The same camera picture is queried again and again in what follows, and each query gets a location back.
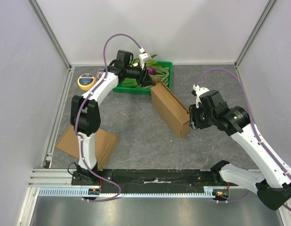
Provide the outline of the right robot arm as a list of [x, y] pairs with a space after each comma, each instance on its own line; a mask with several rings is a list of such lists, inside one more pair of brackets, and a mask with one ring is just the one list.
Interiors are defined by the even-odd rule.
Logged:
[[257, 126], [251, 125], [245, 109], [229, 108], [216, 90], [195, 86], [192, 94], [196, 102], [189, 106], [190, 127], [215, 126], [237, 142], [260, 169], [260, 173], [253, 173], [222, 160], [211, 167], [211, 182], [241, 186], [255, 193], [269, 209], [278, 210], [291, 198], [291, 167], [263, 140]]

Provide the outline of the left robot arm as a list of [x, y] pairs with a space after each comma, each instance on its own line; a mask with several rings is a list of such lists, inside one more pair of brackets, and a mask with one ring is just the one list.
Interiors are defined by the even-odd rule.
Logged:
[[98, 180], [95, 156], [95, 135], [101, 124], [99, 106], [105, 97], [125, 79], [133, 79], [140, 87], [154, 86], [146, 63], [151, 56], [140, 49], [139, 62], [131, 63], [131, 52], [119, 50], [117, 58], [103, 70], [95, 85], [81, 96], [71, 100], [71, 125], [79, 142], [78, 174], [87, 185]]

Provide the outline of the spare cardboard box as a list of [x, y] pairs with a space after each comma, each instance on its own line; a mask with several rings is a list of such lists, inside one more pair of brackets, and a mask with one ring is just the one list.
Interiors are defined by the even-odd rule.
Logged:
[[154, 83], [150, 88], [154, 108], [178, 138], [186, 136], [190, 131], [187, 107], [159, 78]]

